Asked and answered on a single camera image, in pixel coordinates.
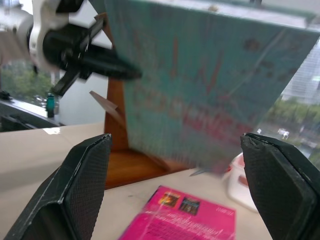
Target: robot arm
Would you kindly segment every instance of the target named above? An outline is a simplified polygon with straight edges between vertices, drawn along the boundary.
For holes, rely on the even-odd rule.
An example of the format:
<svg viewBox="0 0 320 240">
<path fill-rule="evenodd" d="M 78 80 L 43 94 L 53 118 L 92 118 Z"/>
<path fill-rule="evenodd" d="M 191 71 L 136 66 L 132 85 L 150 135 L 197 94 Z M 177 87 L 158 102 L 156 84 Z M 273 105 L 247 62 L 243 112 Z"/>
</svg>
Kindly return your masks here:
<svg viewBox="0 0 320 240">
<path fill-rule="evenodd" d="M 0 65 L 25 59 L 44 71 L 66 71 L 52 89 L 59 96 L 77 78 L 87 80 L 92 73 L 122 80 L 141 77 L 114 50 L 91 43 L 106 19 L 98 18 L 89 28 L 69 23 L 69 13 L 77 12 L 83 1 L 35 0 L 33 16 L 19 7 L 0 7 Z"/>
</svg>

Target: book cover image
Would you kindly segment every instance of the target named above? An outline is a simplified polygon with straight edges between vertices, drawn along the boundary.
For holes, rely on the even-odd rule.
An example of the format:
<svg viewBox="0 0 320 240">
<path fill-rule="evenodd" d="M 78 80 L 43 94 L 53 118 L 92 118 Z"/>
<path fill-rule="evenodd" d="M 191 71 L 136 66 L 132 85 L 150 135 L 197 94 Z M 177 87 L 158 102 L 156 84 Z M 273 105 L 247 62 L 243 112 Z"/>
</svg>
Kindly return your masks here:
<svg viewBox="0 0 320 240">
<path fill-rule="evenodd" d="M 236 211 L 160 186 L 119 240 L 235 240 Z"/>
<path fill-rule="evenodd" d="M 299 26 L 262 21 L 274 19 L 267 6 L 246 18 L 227 14 L 239 8 L 229 1 L 104 2 L 117 53 L 142 71 L 123 85 L 130 148 L 216 174 L 320 35 L 305 29 L 302 13 L 294 13 Z M 203 8 L 212 4 L 215 11 Z"/>
</svg>

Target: white table surface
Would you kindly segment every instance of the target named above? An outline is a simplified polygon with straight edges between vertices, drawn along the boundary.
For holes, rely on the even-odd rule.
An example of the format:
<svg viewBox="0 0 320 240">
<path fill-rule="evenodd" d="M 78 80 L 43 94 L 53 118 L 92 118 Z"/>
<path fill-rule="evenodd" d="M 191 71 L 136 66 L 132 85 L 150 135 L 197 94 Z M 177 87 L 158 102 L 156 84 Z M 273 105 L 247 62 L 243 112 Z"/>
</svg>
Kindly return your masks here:
<svg viewBox="0 0 320 240">
<path fill-rule="evenodd" d="M 103 133 L 103 124 L 0 133 L 0 239 L 3 239 L 36 189 L 84 139 Z M 236 209 L 237 240 L 271 240 L 259 214 L 229 199 L 226 181 L 210 174 L 190 177 L 186 170 L 104 192 L 92 240 L 116 240 L 158 188 L 167 186 Z"/>
</svg>

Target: pink book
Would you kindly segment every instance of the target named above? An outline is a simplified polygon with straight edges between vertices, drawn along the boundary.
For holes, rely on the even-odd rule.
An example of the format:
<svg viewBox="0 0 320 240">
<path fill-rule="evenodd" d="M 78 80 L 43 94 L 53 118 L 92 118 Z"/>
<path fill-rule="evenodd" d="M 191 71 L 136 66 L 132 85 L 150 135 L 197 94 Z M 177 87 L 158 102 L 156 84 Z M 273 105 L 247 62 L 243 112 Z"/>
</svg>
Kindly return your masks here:
<svg viewBox="0 0 320 240">
<path fill-rule="evenodd" d="M 236 211 L 160 186 L 119 240 L 235 240 Z"/>
</svg>

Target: glass window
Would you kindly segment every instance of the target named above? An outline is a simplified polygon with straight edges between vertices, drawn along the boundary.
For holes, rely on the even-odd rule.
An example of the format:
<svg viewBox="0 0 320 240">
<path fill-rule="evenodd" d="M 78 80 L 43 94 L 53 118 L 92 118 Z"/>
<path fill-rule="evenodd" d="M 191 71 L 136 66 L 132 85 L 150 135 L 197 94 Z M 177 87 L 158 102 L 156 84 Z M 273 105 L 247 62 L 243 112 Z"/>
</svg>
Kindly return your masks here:
<svg viewBox="0 0 320 240">
<path fill-rule="evenodd" d="M 16 100 L 46 107 L 47 94 L 59 80 L 59 73 L 35 73 L 30 62 L 15 61 L 1 69 L 1 89 Z"/>
<path fill-rule="evenodd" d="M 320 169 L 319 43 L 269 110 L 258 131 L 295 145 Z"/>
</svg>

